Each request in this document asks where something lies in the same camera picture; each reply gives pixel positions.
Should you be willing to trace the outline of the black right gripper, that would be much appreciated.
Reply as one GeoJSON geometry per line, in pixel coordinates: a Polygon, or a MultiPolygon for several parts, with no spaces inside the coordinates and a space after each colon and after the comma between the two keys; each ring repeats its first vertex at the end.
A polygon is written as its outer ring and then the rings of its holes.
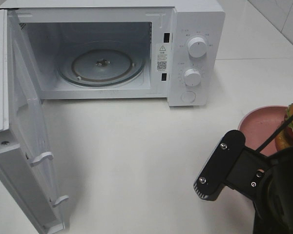
{"type": "Polygon", "coordinates": [[[254,234],[293,234],[293,146],[269,157],[243,150],[226,185],[254,205],[254,234]]]}

